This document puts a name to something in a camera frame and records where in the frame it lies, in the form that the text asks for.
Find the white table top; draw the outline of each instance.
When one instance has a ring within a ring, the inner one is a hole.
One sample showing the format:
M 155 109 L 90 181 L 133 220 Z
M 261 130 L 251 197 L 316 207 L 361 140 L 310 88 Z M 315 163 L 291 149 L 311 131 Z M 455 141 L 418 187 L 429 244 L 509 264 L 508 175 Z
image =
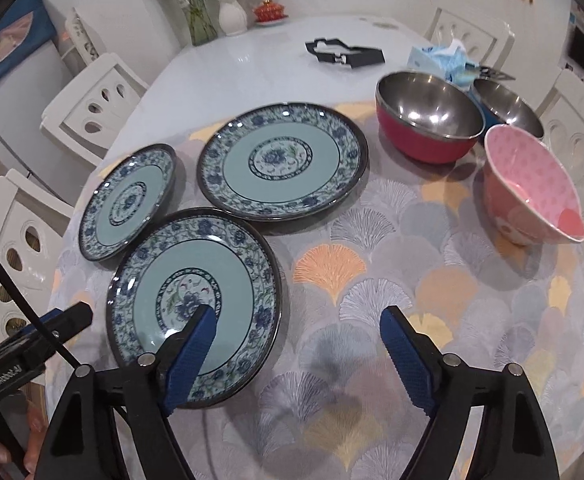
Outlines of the white table top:
M 316 38 L 380 48 L 386 63 L 355 70 L 319 63 L 305 46 Z M 270 103 L 373 100 L 378 80 L 405 69 L 413 46 L 428 44 L 390 18 L 326 16 L 183 50 L 150 86 L 108 158 Z

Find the plate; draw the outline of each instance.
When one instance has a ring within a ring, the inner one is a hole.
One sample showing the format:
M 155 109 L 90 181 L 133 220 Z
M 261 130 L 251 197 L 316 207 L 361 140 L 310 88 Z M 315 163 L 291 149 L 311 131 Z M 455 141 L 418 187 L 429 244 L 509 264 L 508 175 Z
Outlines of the plate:
M 330 108 L 285 103 L 223 126 L 198 158 L 197 179 L 224 211 L 283 221 L 343 200 L 367 165 L 368 144 L 354 122 Z
M 216 337 L 187 408 L 235 394 L 272 350 L 280 275 L 267 242 L 242 220 L 212 208 L 166 217 L 128 251 L 108 289 L 108 339 L 119 365 L 156 352 L 200 304 L 217 316 Z
M 168 197 L 175 166 L 172 147 L 153 144 L 114 168 L 94 191 L 81 218 L 81 254 L 95 262 L 123 250 Z
M 274 25 L 278 25 L 279 23 L 283 23 L 288 19 L 288 16 L 281 18 L 280 20 L 270 20 L 269 22 L 254 22 L 255 25 L 258 27 L 273 27 Z

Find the plate rim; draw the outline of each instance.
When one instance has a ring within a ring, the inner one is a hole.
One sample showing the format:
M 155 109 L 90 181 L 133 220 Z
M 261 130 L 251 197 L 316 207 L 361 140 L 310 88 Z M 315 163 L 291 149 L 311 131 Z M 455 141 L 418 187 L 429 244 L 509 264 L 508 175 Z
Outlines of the plate rim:
M 360 151 L 360 162 L 359 162 L 357 171 L 355 172 L 354 176 L 352 177 L 352 179 L 350 180 L 348 185 L 346 187 L 344 187 L 341 190 L 341 192 L 339 194 L 337 194 L 336 197 L 334 199 L 332 199 L 330 202 L 324 203 L 324 204 L 320 205 L 319 207 L 310 208 L 309 210 L 306 210 L 303 212 L 284 215 L 284 216 L 263 218 L 262 216 L 259 216 L 259 215 L 253 215 L 253 214 L 245 213 L 243 211 L 235 210 L 235 209 L 223 204 L 223 202 L 221 202 L 214 195 L 212 195 L 212 193 L 208 189 L 208 187 L 205 184 L 205 181 L 203 179 L 202 168 L 201 168 L 203 156 L 206 154 L 207 150 L 210 148 L 212 142 L 214 141 L 214 137 L 216 136 L 216 134 L 218 134 L 221 130 L 226 128 L 230 123 L 233 123 L 237 120 L 240 120 L 242 117 L 244 117 L 248 114 L 252 114 L 255 112 L 259 112 L 261 110 L 266 110 L 268 108 L 277 107 L 277 106 L 294 106 L 294 105 L 311 107 L 311 108 L 316 108 L 316 109 L 323 111 L 323 112 L 329 112 L 333 115 L 336 115 L 339 119 L 341 119 L 344 123 L 346 123 L 348 125 L 348 127 L 350 128 L 350 130 L 354 134 L 355 138 L 357 139 L 358 147 L 359 147 L 359 151 Z M 332 206 L 345 200 L 348 197 L 348 195 L 352 192 L 352 190 L 354 190 L 354 188 L 357 186 L 357 184 L 360 182 L 360 180 L 363 178 L 363 176 L 368 168 L 368 165 L 370 164 L 369 152 L 370 152 L 370 150 L 368 148 L 368 140 L 366 139 L 366 136 L 363 133 L 363 130 L 351 118 L 349 118 L 346 115 L 342 114 L 341 112 L 335 110 L 334 108 L 319 105 L 316 103 L 306 103 L 306 102 L 301 102 L 301 101 L 286 101 L 286 102 L 280 102 L 280 103 L 272 103 L 269 105 L 261 106 L 258 108 L 253 108 L 252 110 L 248 110 L 246 112 L 243 112 L 243 113 L 237 115 L 236 117 L 230 119 L 229 121 L 226 121 L 221 127 L 219 127 L 216 130 L 216 132 L 214 132 L 214 134 L 208 139 L 208 141 L 205 143 L 205 145 L 203 146 L 203 149 L 201 150 L 201 152 L 198 155 L 197 169 L 196 169 L 196 171 L 197 171 L 197 185 L 198 185 L 198 188 L 201 190 L 201 193 L 203 193 L 203 196 L 214 206 L 214 208 L 220 209 L 221 211 L 224 211 L 224 212 L 230 214 L 231 216 L 234 216 L 236 218 L 240 218 L 242 220 L 253 221 L 253 222 L 262 222 L 262 223 L 287 222 L 287 221 L 297 220 L 299 218 L 306 218 L 308 216 L 315 215 L 315 214 L 320 213 L 321 211 L 324 211 L 328 208 L 331 208 Z
M 222 211 L 221 209 L 217 209 L 214 207 L 193 207 L 188 209 L 181 209 L 175 213 L 172 213 L 168 216 L 165 216 L 158 222 L 156 225 L 153 226 L 152 230 L 145 233 L 143 237 L 137 237 L 134 240 L 134 243 L 128 247 L 126 251 L 125 257 L 121 260 L 118 264 L 117 270 L 112 275 L 110 279 L 110 284 L 108 285 L 108 291 L 106 294 L 106 304 L 105 304 L 105 325 L 106 325 L 106 332 L 108 336 L 108 345 L 110 346 L 110 351 L 114 354 L 114 359 L 117 362 L 119 367 L 126 366 L 126 362 L 123 359 L 118 346 L 114 343 L 114 327 L 112 326 L 112 308 L 114 307 L 114 283 L 115 278 L 118 281 L 120 278 L 121 273 L 123 272 L 123 268 L 125 263 L 128 261 L 132 253 L 136 250 L 137 247 L 143 241 L 145 241 L 149 236 L 151 236 L 154 232 L 158 231 L 159 229 L 165 227 L 169 223 L 175 220 L 182 220 L 185 218 L 195 217 L 202 214 L 206 214 L 209 216 L 216 216 L 223 220 L 229 220 L 238 224 L 240 227 L 245 229 L 246 231 L 251 234 L 257 243 L 261 246 L 265 255 L 272 267 L 272 274 L 274 276 L 274 292 L 275 292 L 275 304 L 274 304 L 274 323 L 270 335 L 268 336 L 268 340 L 266 343 L 266 351 L 259 357 L 259 359 L 255 362 L 253 368 L 249 371 L 249 373 L 238 383 L 232 386 L 229 390 L 224 391 L 222 394 L 218 394 L 217 396 L 211 397 L 209 400 L 189 400 L 185 404 L 179 406 L 180 408 L 187 408 L 187 409 L 196 409 L 196 408 L 208 408 L 210 406 L 214 406 L 224 400 L 229 399 L 230 397 L 237 394 L 243 388 L 245 388 L 258 374 L 265 361 L 267 361 L 268 357 L 272 353 L 272 349 L 274 348 L 274 343 L 277 339 L 278 330 L 280 329 L 280 322 L 282 317 L 282 310 L 283 310 L 283 286 L 282 286 L 282 279 L 280 274 L 280 268 L 278 266 L 277 258 L 274 255 L 274 251 L 272 247 L 265 239 L 265 237 L 259 233 L 253 225 L 249 224 L 243 219 L 237 218 L 229 213 Z
M 99 185 L 96 187 L 96 189 L 94 191 L 101 189 L 103 184 L 105 182 L 107 182 L 110 175 L 112 173 L 114 173 L 115 171 L 117 171 L 118 168 L 125 165 L 128 162 L 128 160 L 130 160 L 130 158 L 132 158 L 133 156 L 140 155 L 143 152 L 146 152 L 149 150 L 154 150 L 154 149 L 159 149 L 159 150 L 163 150 L 164 152 L 167 152 L 168 155 L 170 156 L 170 158 L 172 159 L 172 174 L 170 175 L 170 179 L 167 183 L 167 186 L 165 186 L 165 188 L 162 190 L 162 192 L 160 193 L 157 200 L 154 202 L 154 206 L 152 207 L 152 211 L 150 211 L 150 214 L 147 216 L 147 219 L 145 219 L 145 220 L 143 220 L 143 222 L 141 222 L 140 226 L 128 237 L 128 240 L 125 241 L 125 243 L 123 245 L 121 245 L 121 247 L 116 249 L 115 251 L 108 253 L 106 256 L 100 256 L 99 258 L 95 258 L 93 256 L 88 256 L 88 254 L 85 253 L 85 248 L 83 247 L 84 240 L 83 240 L 82 229 L 81 229 L 81 226 L 83 225 L 83 222 L 85 221 L 85 215 L 88 211 L 88 208 L 90 207 L 92 200 L 94 200 L 94 192 L 92 192 L 92 196 L 90 197 L 90 199 L 88 200 L 88 203 L 85 205 L 85 208 L 83 209 L 83 214 L 81 215 L 81 221 L 79 222 L 79 227 L 78 227 L 79 250 L 81 251 L 81 256 L 83 256 L 83 258 L 85 258 L 89 262 L 102 262 L 103 260 L 107 260 L 108 258 L 111 258 L 112 256 L 115 256 L 116 254 L 123 252 L 128 247 L 130 242 L 132 240 L 134 240 L 137 236 L 139 236 L 141 231 L 143 231 L 143 229 L 152 221 L 152 219 L 156 215 L 159 208 L 163 205 L 163 203 L 165 202 L 165 200 L 169 196 L 169 190 L 171 190 L 172 187 L 174 186 L 174 181 L 176 179 L 177 156 L 176 156 L 176 152 L 174 151 L 174 148 L 172 146 L 170 146 L 169 144 L 165 144 L 164 142 L 157 142 L 155 144 L 150 144 L 148 146 L 144 146 L 142 148 L 139 148 L 138 150 L 136 150 L 136 152 L 130 153 L 128 156 L 126 156 L 126 158 L 124 158 L 122 161 L 120 161 L 120 163 L 118 163 L 103 178 L 103 180 L 101 180 L 101 182 L 99 182 Z

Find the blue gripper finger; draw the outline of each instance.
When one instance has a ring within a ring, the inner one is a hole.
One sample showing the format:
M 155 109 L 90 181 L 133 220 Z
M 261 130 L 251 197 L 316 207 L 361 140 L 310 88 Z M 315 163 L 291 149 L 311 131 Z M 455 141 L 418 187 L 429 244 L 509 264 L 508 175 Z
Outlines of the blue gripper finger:
M 214 341 L 216 315 L 212 307 L 206 306 L 205 309 L 204 315 L 194 327 L 190 338 L 181 347 L 181 351 L 166 374 L 165 396 L 163 397 L 165 415 L 170 415 L 176 407 L 187 402 L 192 384 Z

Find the red bowl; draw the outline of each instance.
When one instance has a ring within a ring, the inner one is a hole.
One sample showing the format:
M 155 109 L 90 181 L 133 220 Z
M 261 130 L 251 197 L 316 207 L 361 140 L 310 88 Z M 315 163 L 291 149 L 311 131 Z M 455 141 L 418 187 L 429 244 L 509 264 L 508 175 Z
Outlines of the red bowl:
M 485 152 L 483 198 L 506 238 L 517 245 L 584 241 L 576 188 L 538 139 L 500 124 L 488 130 Z
M 376 115 L 400 152 L 429 164 L 459 160 L 485 126 L 479 107 L 459 88 L 419 72 L 384 76 L 376 86 Z

